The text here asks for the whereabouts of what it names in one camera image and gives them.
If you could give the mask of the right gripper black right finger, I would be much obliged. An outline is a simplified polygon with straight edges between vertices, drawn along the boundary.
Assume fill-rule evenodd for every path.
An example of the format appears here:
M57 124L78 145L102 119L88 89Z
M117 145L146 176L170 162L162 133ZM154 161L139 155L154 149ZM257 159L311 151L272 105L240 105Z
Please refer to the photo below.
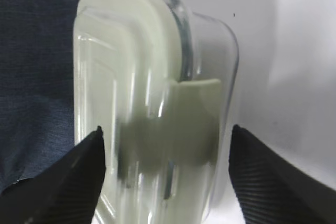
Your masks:
M229 176L245 223L335 223L335 190L234 125Z

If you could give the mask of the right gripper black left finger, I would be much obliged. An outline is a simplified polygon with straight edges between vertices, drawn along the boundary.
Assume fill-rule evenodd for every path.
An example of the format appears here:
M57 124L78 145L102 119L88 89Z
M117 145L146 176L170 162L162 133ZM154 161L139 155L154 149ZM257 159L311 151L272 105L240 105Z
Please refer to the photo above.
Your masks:
M91 223L106 172L99 126L62 159L1 195L1 223Z

